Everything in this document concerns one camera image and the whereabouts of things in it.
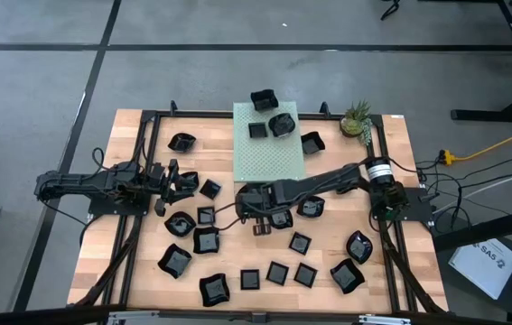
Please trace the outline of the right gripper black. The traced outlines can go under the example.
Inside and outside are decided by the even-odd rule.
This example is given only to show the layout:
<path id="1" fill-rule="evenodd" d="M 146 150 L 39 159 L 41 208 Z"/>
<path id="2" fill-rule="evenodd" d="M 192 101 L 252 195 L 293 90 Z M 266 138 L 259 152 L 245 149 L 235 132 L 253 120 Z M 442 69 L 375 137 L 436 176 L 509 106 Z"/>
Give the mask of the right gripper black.
<path id="1" fill-rule="evenodd" d="M 275 187 L 283 186 L 284 183 L 285 180 L 248 182 L 237 191 L 235 212 L 243 222 L 249 218 L 257 218 L 253 226 L 255 236 L 270 235 L 272 227 L 268 218 L 265 217 L 285 212 L 285 206 L 275 201 L 274 194 Z"/>

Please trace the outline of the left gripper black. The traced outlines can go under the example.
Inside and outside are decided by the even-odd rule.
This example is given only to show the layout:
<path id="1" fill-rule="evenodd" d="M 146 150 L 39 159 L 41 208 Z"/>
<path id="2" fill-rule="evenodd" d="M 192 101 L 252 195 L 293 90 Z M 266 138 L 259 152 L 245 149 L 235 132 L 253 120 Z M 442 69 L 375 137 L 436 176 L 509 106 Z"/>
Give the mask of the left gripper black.
<path id="1" fill-rule="evenodd" d="M 153 162 L 151 170 L 147 173 L 147 189 L 153 194 L 158 195 L 154 203 L 154 211 L 159 217 L 163 217 L 166 212 L 166 205 L 188 199 L 194 196 L 194 188 L 180 187 L 175 190 L 172 186 L 178 181 L 198 181 L 197 172 L 184 172 L 179 175 L 179 164 L 176 159 L 171 159 L 167 167 L 158 162 Z"/>

